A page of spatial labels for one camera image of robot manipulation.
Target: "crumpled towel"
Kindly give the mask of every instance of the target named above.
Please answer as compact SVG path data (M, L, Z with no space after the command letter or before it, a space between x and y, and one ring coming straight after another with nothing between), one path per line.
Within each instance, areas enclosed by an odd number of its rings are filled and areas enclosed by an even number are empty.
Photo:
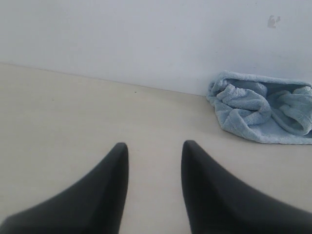
M225 131L260 143L312 144L309 83L225 71L207 100Z

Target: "wall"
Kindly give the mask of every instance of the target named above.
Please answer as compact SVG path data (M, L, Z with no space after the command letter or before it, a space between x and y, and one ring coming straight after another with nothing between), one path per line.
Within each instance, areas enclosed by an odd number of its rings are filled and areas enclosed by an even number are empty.
M200 95L222 70L312 81L311 12L311 0L2 0L0 62Z

